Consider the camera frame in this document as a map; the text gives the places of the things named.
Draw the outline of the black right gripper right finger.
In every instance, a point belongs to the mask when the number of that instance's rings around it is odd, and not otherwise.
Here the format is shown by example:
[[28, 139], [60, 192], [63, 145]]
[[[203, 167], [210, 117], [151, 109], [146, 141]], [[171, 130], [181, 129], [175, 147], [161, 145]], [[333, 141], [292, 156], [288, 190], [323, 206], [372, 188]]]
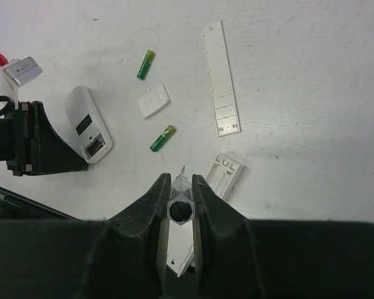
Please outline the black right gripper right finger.
[[374, 298], [374, 224], [215, 213], [199, 298]]

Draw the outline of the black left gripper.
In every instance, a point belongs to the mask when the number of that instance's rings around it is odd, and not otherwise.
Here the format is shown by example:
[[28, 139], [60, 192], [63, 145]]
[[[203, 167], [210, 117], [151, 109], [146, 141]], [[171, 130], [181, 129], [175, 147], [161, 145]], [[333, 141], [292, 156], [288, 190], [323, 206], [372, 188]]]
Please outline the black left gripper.
[[42, 102], [0, 96], [0, 161], [15, 176], [87, 171], [89, 166], [53, 129]]

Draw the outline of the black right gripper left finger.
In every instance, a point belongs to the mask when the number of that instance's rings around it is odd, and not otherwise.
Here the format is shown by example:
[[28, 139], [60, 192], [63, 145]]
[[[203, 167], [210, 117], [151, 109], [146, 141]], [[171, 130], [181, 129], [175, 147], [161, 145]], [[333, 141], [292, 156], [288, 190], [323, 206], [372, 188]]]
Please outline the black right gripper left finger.
[[106, 221], [0, 187], [0, 298], [161, 298], [171, 176]]

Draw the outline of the green and white battery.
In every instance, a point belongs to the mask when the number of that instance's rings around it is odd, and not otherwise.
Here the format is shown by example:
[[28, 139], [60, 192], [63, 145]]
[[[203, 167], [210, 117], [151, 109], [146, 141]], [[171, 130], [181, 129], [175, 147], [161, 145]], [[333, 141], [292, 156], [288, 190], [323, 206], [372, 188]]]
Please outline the green and white battery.
[[161, 135], [150, 146], [150, 150], [154, 153], [158, 152], [175, 132], [176, 128], [173, 125], [168, 125]]

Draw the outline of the white battery cover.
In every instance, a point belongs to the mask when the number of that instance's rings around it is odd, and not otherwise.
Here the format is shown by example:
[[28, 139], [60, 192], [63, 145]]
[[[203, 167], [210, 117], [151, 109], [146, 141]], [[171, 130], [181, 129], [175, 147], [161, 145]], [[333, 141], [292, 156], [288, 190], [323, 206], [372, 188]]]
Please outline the white battery cover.
[[144, 119], [148, 119], [158, 113], [170, 102], [170, 97], [163, 84], [149, 89], [146, 95], [138, 100], [138, 105]]

